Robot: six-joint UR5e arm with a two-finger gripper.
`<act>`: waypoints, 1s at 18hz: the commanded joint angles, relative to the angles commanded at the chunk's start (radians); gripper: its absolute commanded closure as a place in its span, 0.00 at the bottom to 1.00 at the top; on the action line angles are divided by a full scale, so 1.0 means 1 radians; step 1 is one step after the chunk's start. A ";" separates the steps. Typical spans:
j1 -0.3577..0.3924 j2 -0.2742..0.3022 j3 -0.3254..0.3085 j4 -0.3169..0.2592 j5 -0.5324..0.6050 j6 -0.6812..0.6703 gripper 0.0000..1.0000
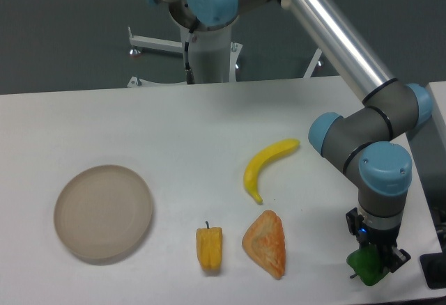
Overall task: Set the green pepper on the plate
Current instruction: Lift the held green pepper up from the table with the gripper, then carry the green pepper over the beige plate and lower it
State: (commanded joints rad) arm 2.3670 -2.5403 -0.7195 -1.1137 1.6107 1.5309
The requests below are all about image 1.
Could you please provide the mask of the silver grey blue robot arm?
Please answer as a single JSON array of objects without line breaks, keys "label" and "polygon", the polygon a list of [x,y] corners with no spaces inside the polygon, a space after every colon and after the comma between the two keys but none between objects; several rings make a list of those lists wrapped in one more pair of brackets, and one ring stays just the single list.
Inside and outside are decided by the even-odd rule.
[{"label": "silver grey blue robot arm", "polygon": [[[188,84],[230,80],[230,42],[219,36],[237,17],[272,0],[146,0],[165,2],[182,28]],[[402,84],[361,39],[332,0],[277,0],[290,11],[362,102],[349,117],[319,116],[309,129],[313,148],[358,189],[358,206],[346,215],[360,247],[348,257],[356,276],[397,271],[410,256],[397,246],[412,182],[412,159],[394,139],[431,116],[425,88]]]}]

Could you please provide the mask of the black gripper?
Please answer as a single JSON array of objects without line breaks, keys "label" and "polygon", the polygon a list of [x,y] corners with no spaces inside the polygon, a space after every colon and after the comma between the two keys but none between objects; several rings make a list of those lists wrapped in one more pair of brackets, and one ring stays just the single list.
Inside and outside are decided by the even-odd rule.
[{"label": "black gripper", "polygon": [[396,272],[410,260],[410,255],[397,248],[403,212],[391,217],[377,217],[362,207],[353,208],[346,213],[348,231],[355,236],[358,249],[375,246],[379,273]]}]

